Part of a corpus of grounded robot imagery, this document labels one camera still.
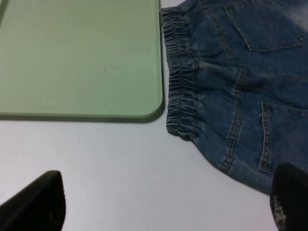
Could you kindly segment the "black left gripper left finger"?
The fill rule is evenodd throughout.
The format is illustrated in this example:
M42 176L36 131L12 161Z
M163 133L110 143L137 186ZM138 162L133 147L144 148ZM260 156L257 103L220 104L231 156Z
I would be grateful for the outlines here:
M60 231L66 215L60 171L42 174L0 205L2 231Z

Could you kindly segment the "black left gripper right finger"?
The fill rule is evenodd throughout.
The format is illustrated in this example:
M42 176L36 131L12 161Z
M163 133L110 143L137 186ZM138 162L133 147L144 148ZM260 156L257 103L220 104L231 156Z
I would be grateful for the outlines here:
M287 163L277 166L270 207L279 231L308 229L308 174Z

